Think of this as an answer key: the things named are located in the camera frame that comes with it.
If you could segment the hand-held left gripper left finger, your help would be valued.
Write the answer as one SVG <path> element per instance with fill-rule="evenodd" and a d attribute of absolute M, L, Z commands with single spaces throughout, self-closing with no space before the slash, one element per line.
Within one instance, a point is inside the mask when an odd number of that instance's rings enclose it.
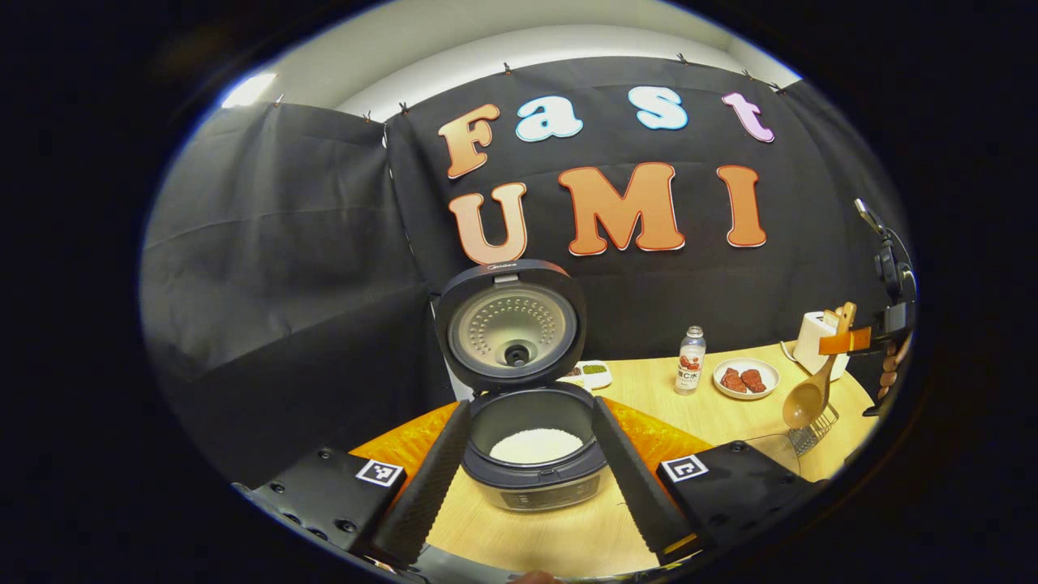
<path fill-rule="evenodd" d="M 418 561 L 470 440 L 470 404 L 420 415 L 362 446 L 326 444 L 234 489 L 278 524 L 364 568 Z"/>

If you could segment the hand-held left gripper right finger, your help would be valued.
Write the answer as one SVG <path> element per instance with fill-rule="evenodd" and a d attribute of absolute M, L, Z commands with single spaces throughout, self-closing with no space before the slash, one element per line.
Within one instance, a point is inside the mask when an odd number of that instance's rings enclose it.
<path fill-rule="evenodd" d="M 827 486 L 735 440 L 696 436 L 611 399 L 594 399 L 594 438 L 646 547 L 661 565 L 762 535 Z"/>

